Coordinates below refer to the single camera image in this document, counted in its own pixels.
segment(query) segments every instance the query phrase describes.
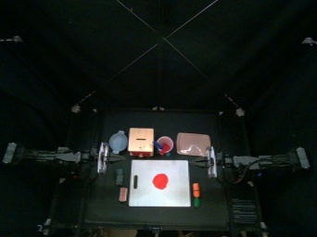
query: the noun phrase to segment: small box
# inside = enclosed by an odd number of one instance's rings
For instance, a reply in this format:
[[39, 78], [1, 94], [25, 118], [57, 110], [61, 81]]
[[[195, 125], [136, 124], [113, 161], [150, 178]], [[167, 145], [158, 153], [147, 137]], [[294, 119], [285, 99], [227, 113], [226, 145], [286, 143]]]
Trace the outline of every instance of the small box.
[[129, 129], [127, 151], [137, 157], [154, 155], [154, 129]]

